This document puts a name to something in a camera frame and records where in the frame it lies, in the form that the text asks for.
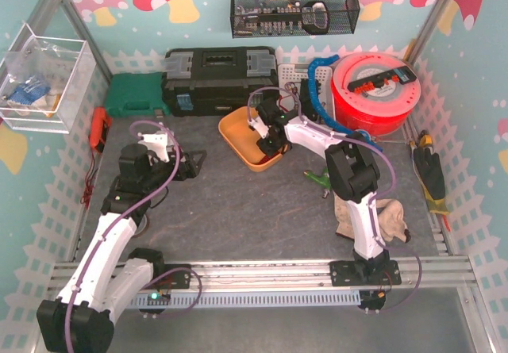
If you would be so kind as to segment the orange plastic bin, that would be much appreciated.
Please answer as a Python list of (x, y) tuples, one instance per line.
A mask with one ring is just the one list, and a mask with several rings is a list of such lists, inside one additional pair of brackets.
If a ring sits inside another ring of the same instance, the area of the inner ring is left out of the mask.
[(257, 140), (261, 138), (259, 133), (248, 127), (246, 106), (240, 107), (223, 117), (219, 121), (218, 130), (226, 143), (251, 171), (265, 171), (283, 158), (283, 155), (279, 152), (277, 153), (279, 158), (259, 165), (259, 161), (265, 154), (256, 145)]

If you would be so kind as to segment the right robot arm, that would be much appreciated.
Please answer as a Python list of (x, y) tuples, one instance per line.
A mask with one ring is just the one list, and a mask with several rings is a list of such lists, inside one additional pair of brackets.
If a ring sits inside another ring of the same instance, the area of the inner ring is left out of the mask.
[(248, 115), (248, 127), (260, 135), (256, 144), (265, 155), (272, 157), (284, 146), (298, 144), (325, 160), (331, 188), (345, 201), (351, 219), (356, 273), (365, 281), (381, 272), (390, 256), (381, 241), (375, 208), (380, 179), (376, 149), (358, 132), (346, 136), (297, 110), (285, 113), (273, 100), (261, 102), (256, 112)]

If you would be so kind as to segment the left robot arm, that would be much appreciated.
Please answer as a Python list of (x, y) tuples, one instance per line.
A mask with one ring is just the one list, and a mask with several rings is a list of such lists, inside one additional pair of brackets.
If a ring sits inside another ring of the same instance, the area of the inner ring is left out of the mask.
[(119, 274), (114, 273), (152, 197), (172, 179), (195, 177), (196, 162), (179, 146), (152, 149), (135, 143), (122, 148), (119, 168), (81, 262), (56, 298), (43, 300), (37, 310), (50, 352), (108, 351), (120, 315), (141, 290), (158, 290), (196, 275), (191, 265), (168, 267), (162, 252), (141, 247), (129, 254)]

